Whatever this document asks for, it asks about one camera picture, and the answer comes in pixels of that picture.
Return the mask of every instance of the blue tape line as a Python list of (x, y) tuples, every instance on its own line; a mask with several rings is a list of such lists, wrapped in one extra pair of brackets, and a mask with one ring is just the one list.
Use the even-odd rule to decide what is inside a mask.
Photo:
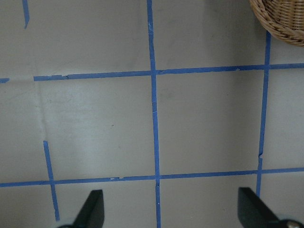
[(68, 79), (88, 79), (88, 78), (106, 78), (106, 77), (132, 77), (132, 76), (149, 76), (150, 71), (126, 71), (96, 74), (72, 74), (72, 75), (52, 75), (52, 76), (34, 76), (34, 81), (55, 81)]
[(268, 96), (268, 81), (269, 81), (269, 68), (270, 68), (270, 48), (271, 48), (271, 35), (266, 33), (266, 47), (265, 47), (265, 66), (264, 82), (263, 82), (263, 97), (262, 97), (262, 112), (261, 112), (261, 128), (260, 128), (260, 141), (258, 149), (258, 167), (256, 177), (256, 194), (260, 196), (261, 182), (262, 182), (262, 168), (264, 153), (264, 140), (265, 140), (265, 125), (266, 125), (266, 111), (267, 111), (267, 96)]
[(107, 177), (107, 178), (90, 178), (90, 179), (73, 179), (73, 180), (55, 180), (55, 184), (79, 184), (79, 183), (97, 183), (97, 182), (115, 182), (115, 181), (145, 181), (154, 180), (155, 176), (134, 176), (134, 177)]
[(270, 64), (271, 34), (266, 32), (265, 65)]
[[(225, 72), (225, 71), (246, 71), (246, 70), (266, 70), (266, 69), (293, 69), (304, 68), (304, 63), (290, 64), (272, 64), (272, 65), (247, 65), (247, 66), (216, 66), (216, 67), (200, 67), (200, 68), (181, 68), (155, 70), (157, 75), (166, 74), (189, 74), (189, 73), (208, 73), (208, 72)], [(151, 71), (125, 71), (111, 73), (93, 73), (93, 74), (71, 74), (71, 75), (52, 75), (52, 76), (34, 76), (34, 81), (56, 81), (69, 79), (89, 79), (89, 78), (107, 78), (107, 77), (132, 77), (132, 76), (149, 76)], [(0, 83), (6, 83), (9, 78), (0, 78)]]
[(157, 82), (156, 82), (156, 64), (154, 53), (154, 31), (153, 31), (153, 12), (152, 0), (147, 0), (148, 15), (148, 35), (149, 52), (151, 66), (151, 85), (152, 85), (152, 117), (153, 117), (153, 136), (154, 136), (154, 164), (155, 164), (155, 203), (156, 203), (156, 227), (161, 228), (161, 193), (160, 193), (160, 158), (158, 142), (158, 117), (157, 117)]
[(22, 0), (22, 5), (23, 5), (24, 20), (25, 20), (24, 29), (26, 29), (27, 26), (28, 26), (28, 22), (29, 22), (29, 5), (28, 5), (28, 0)]
[(178, 178), (223, 177), (223, 176), (250, 175), (256, 173), (257, 170), (166, 174), (166, 175), (161, 175), (161, 179), (163, 180), (163, 179), (178, 179)]
[(248, 65), (248, 66), (215, 66), (215, 67), (199, 67), (199, 68), (181, 68), (158, 70), (158, 75), (165, 74), (189, 74), (189, 73), (208, 73), (208, 72), (223, 72), (223, 71), (238, 71), (238, 70), (264, 70), (265, 65)]
[(272, 64), (269, 66), (269, 69), (295, 69), (295, 68), (304, 68), (304, 63), (288, 63), (288, 64)]
[(0, 83), (7, 83), (9, 81), (9, 78), (0, 78)]
[(48, 180), (42, 181), (23, 181), (23, 182), (12, 182), (12, 183), (0, 183), (0, 188), (6, 187), (20, 187), (20, 186), (32, 186), (32, 185), (48, 185)]
[(258, 158), (257, 175), (256, 175), (256, 195), (260, 196), (261, 193), (261, 183), (262, 183), (262, 166), (263, 159)]
[(265, 174), (265, 173), (287, 173), (287, 172), (304, 172), (304, 167), (262, 170), (263, 174)]
[(52, 193), (53, 205), (55, 210), (55, 219), (56, 221), (59, 221), (60, 220), (59, 208), (58, 208), (57, 195), (56, 195), (56, 189), (54, 183), (54, 176), (52, 171), (51, 157), (49, 155), (49, 148), (47, 141), (43, 141), (43, 148), (44, 148), (44, 154), (46, 156), (47, 172), (48, 172), (49, 183), (51, 186), (51, 193)]

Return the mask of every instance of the blue painter's tape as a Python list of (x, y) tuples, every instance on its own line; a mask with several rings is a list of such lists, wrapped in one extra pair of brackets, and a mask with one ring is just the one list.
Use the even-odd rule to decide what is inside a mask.
[(12, 183), (0, 183), (0, 188), (5, 187), (20, 187), (20, 186), (32, 186), (32, 185), (48, 185), (49, 181), (24, 181), (24, 182), (12, 182)]
[(48, 148), (48, 142), (47, 141), (43, 141), (43, 148), (44, 148), (44, 154), (46, 156), (48, 178), (49, 178), (50, 181), (54, 181), (54, 176), (53, 176), (53, 171), (52, 171), (52, 164), (51, 164), (51, 157), (49, 155), (49, 148)]
[(155, 184), (155, 196), (156, 196), (156, 227), (161, 227), (161, 189), (160, 182), (156, 181)]
[(223, 72), (223, 71), (238, 71), (238, 70), (264, 70), (265, 65), (248, 65), (248, 66), (216, 66), (216, 67), (199, 67), (199, 68), (181, 68), (158, 70), (158, 75), (165, 74), (189, 74), (189, 73), (208, 73), (208, 72)]
[(271, 48), (271, 34), (266, 33), (266, 47), (265, 47), (265, 65), (270, 64), (270, 48)]
[(9, 81), (9, 78), (0, 78), (0, 83), (7, 83)]
[(156, 65), (154, 53), (154, 30), (153, 30), (153, 11), (152, 0), (147, 0), (148, 15), (148, 36), (149, 36), (149, 53), (151, 68), (151, 85), (152, 85), (152, 117), (153, 117), (153, 136), (154, 136), (154, 164), (155, 164), (155, 203), (156, 203), (156, 224), (161, 228), (161, 196), (160, 196), (160, 158), (158, 142), (158, 117), (157, 117), (157, 82), (156, 82)]
[(58, 208), (58, 202), (57, 202), (57, 195), (56, 195), (56, 188), (54, 183), (54, 176), (52, 171), (52, 164), (51, 164), (51, 157), (49, 154), (49, 148), (48, 148), (48, 142), (43, 141), (43, 147), (44, 147), (44, 154), (46, 156), (46, 162), (47, 162), (47, 172), (48, 172), (48, 178), (51, 186), (51, 193), (52, 193), (52, 200), (53, 200), (53, 206), (55, 210), (55, 219), (56, 221), (60, 220), (59, 215), (59, 208)]
[(289, 63), (289, 64), (272, 64), (269, 66), (269, 69), (295, 69), (295, 68), (304, 68), (304, 63)]
[(161, 179), (238, 176), (238, 175), (250, 175), (250, 174), (256, 174), (256, 173), (257, 173), (257, 170), (167, 174), (167, 175), (161, 175)]
[(90, 178), (90, 179), (73, 179), (73, 180), (55, 180), (55, 184), (77, 184), (77, 183), (98, 183), (98, 182), (115, 182), (115, 181), (145, 181), (154, 180), (155, 176), (134, 176), (134, 177), (107, 177), (107, 178)]
[(287, 169), (272, 169), (272, 170), (262, 170), (262, 173), (287, 173), (287, 172), (304, 172), (304, 167), (300, 168), (287, 168)]
[(132, 77), (132, 76), (149, 76), (150, 71), (127, 71), (127, 72), (111, 72), (96, 74), (73, 74), (73, 75), (52, 75), (52, 76), (34, 76), (34, 81), (55, 81), (69, 79), (89, 79), (89, 78), (106, 78), (106, 77)]
[(29, 5), (28, 5), (28, 0), (22, 0), (22, 5), (23, 5), (23, 13), (24, 13), (24, 21), (25, 21), (24, 28), (26, 29), (27, 26), (28, 26), (28, 22), (29, 22)]
[(256, 177), (256, 194), (260, 196), (261, 182), (262, 182), (262, 168), (264, 153), (264, 140), (265, 140), (265, 126), (266, 126), (266, 111), (267, 111), (267, 96), (268, 96), (268, 81), (269, 81), (269, 63), (270, 63), (270, 48), (271, 48), (271, 35), (266, 32), (266, 47), (265, 47), (265, 66), (264, 82), (263, 82), (263, 97), (262, 97), (262, 112), (261, 112), (261, 127), (260, 127), (260, 141), (258, 148), (258, 167)]
[(258, 167), (257, 167), (257, 175), (256, 175), (256, 195), (260, 196), (261, 193), (261, 183), (262, 183), (262, 166), (263, 159), (258, 158)]

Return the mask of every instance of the white surface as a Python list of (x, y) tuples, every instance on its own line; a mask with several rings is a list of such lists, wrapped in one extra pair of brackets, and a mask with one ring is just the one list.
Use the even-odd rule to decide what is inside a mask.
[(150, 77), (38, 84), (56, 180), (154, 175)]
[(0, 78), (30, 80), (31, 34), (24, 29), (22, 1), (0, 1)]
[(241, 228), (238, 188), (255, 184), (255, 175), (162, 180), (162, 227)]
[(280, 219), (304, 221), (304, 172), (263, 174), (261, 199)]
[(103, 189), (103, 228), (156, 227), (155, 181), (57, 185), (61, 219), (72, 222), (91, 190)]
[(262, 71), (157, 80), (161, 174), (257, 168)]
[(266, 31), (246, 0), (154, 0), (153, 16), (158, 69), (264, 63)]
[(303, 87), (302, 69), (270, 71), (264, 169), (304, 166)]
[(304, 49), (272, 38), (270, 64), (303, 63)]
[(52, 228), (54, 207), (50, 186), (0, 188), (0, 227)]
[(0, 182), (48, 180), (37, 84), (0, 84)]
[[(43, 140), (56, 180), (153, 175), (149, 76), (33, 82), (150, 70), (146, 0), (28, 3), (24, 29), (22, 1), (0, 1), (0, 78), (10, 78), (0, 84), (0, 183), (48, 180)], [(157, 69), (264, 63), (266, 32), (246, 0), (153, 0), (153, 20)], [(303, 62), (302, 52), (273, 39), (271, 63)], [(264, 169), (304, 165), (302, 71), (270, 70)], [(161, 174), (257, 169), (262, 83), (262, 70), (157, 76)], [(263, 175), (262, 197), (298, 216), (301, 178)], [(162, 226), (239, 227), (237, 188), (255, 182), (162, 180)], [(59, 223), (99, 188), (105, 227), (156, 227), (153, 180), (56, 185)], [(292, 204), (277, 210), (272, 191)], [(0, 203), (0, 227), (59, 224), (50, 186), (0, 188)]]

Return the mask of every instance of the tape strip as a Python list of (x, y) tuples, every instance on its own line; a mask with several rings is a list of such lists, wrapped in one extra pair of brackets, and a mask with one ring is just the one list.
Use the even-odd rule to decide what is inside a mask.
[(147, 0), (148, 15), (148, 36), (151, 67), (151, 85), (152, 85), (152, 117), (153, 117), (153, 136), (154, 136), (154, 164), (155, 164), (155, 203), (156, 203), (156, 227), (161, 228), (161, 193), (160, 193), (160, 158), (158, 142), (158, 117), (157, 117), (157, 83), (156, 83), (156, 65), (154, 53), (154, 30), (153, 30), (153, 11), (152, 0)]
[(115, 182), (115, 181), (143, 181), (154, 180), (155, 176), (135, 176), (135, 177), (107, 177), (107, 178), (91, 178), (91, 179), (74, 179), (74, 180), (55, 180), (55, 184), (77, 184), (77, 183), (96, 183), (96, 182)]
[(60, 215), (59, 215), (57, 195), (56, 195), (54, 176), (53, 176), (53, 170), (52, 170), (52, 164), (51, 164), (51, 157), (49, 155), (49, 148), (48, 148), (47, 141), (43, 141), (43, 148), (44, 148), (44, 154), (46, 156), (47, 172), (48, 172), (49, 183), (51, 186), (52, 199), (53, 199), (53, 205), (54, 205), (54, 210), (55, 210), (55, 219), (56, 219), (56, 221), (59, 221)]
[(28, 26), (28, 22), (29, 22), (29, 5), (28, 5), (28, 0), (22, 0), (22, 5), (23, 5), (23, 13), (24, 13), (24, 21), (25, 21), (24, 29), (26, 29), (27, 26)]
[(262, 174), (266, 174), (266, 173), (287, 173), (287, 172), (304, 172), (304, 167), (300, 167), (300, 168), (287, 168), (287, 169), (262, 170)]
[(256, 174), (256, 173), (257, 173), (257, 170), (168, 174), (168, 175), (162, 175), (161, 179), (163, 180), (163, 179), (196, 178), (196, 177), (223, 177), (223, 176), (250, 175), (250, 174)]
[(73, 75), (52, 75), (52, 76), (34, 76), (34, 81), (55, 81), (69, 79), (88, 79), (88, 78), (106, 78), (106, 77), (132, 77), (132, 76), (149, 76), (150, 71), (126, 71), (96, 74), (73, 74)]
[[(243, 71), (243, 70), (266, 70), (266, 69), (294, 69), (304, 68), (304, 63), (291, 64), (273, 64), (273, 65), (246, 65), (246, 66), (216, 66), (216, 67), (199, 67), (199, 68), (181, 68), (155, 70), (157, 75), (166, 74), (190, 74), (190, 73), (208, 73), (208, 72), (225, 72), (225, 71)], [(132, 76), (150, 76), (151, 71), (125, 71), (96, 74), (71, 74), (71, 75), (52, 75), (52, 76), (34, 76), (34, 81), (56, 81), (68, 79), (88, 79), (88, 78), (107, 78), (107, 77), (132, 77)], [(0, 83), (6, 83), (9, 78), (0, 78)]]
[(9, 78), (0, 78), (0, 83), (7, 83), (9, 81)]
[(189, 74), (189, 73), (208, 73), (208, 72), (223, 72), (223, 71), (238, 71), (238, 70), (264, 70), (265, 65), (248, 65), (248, 66), (216, 66), (216, 67), (199, 67), (199, 68), (181, 68), (158, 70), (158, 75), (165, 74)]
[(12, 183), (0, 183), (0, 188), (5, 187), (20, 187), (20, 186), (32, 186), (32, 185), (48, 185), (49, 181), (24, 181), (24, 182), (12, 182)]
[(272, 64), (269, 66), (269, 69), (295, 69), (295, 68), (304, 68), (304, 63), (289, 63), (289, 64)]
[(266, 110), (267, 110), (267, 95), (268, 95), (268, 81), (269, 81), (269, 64), (270, 64), (270, 48), (271, 48), (271, 35), (266, 33), (266, 48), (265, 48), (265, 66), (264, 70), (264, 83), (263, 83), (263, 97), (262, 97), (262, 112), (261, 112), (261, 128), (260, 128), (260, 141), (258, 149), (258, 167), (256, 177), (256, 194), (260, 196), (261, 182), (262, 182), (262, 168), (263, 168), (263, 152), (264, 152), (264, 139), (265, 139), (265, 125), (266, 125)]

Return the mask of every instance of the woven basket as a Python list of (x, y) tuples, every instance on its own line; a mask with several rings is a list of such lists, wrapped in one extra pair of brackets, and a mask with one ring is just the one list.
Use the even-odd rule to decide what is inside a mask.
[(262, 26), (275, 38), (304, 47), (304, 0), (249, 0)]

